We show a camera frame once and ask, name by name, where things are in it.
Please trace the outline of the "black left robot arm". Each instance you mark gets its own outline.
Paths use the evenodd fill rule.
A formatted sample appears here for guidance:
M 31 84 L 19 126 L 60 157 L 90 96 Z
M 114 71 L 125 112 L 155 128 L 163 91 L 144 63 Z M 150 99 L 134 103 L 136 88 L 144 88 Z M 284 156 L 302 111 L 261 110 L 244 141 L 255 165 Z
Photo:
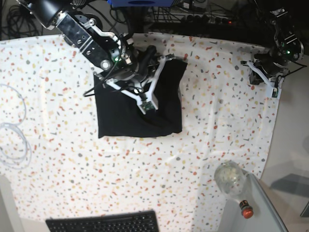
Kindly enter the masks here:
M 304 45 L 295 33 L 292 17 L 278 0 L 256 0 L 257 15 L 264 20 L 267 30 L 262 35 L 271 36 L 270 48 L 266 53 L 256 53 L 248 61 L 241 61 L 249 67 L 250 84 L 265 83 L 279 89 L 284 79 L 292 74 L 289 63 L 299 64 L 304 55 Z

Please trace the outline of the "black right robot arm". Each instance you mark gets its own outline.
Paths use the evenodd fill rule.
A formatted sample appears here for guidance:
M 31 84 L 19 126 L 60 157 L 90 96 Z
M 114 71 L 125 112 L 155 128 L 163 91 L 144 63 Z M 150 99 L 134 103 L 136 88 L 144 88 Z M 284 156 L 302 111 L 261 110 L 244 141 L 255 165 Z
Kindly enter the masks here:
M 120 12 L 127 33 L 104 29 L 102 20 L 110 20 L 98 9 L 83 13 L 89 0 L 21 0 L 19 1 L 46 29 L 57 29 L 66 42 L 79 49 L 89 61 L 96 85 L 108 80 L 147 83 L 160 75 L 165 63 L 175 59 L 173 54 L 161 55 L 150 45 L 144 51 L 131 41 L 135 32 L 135 19 L 128 7 L 111 7 Z

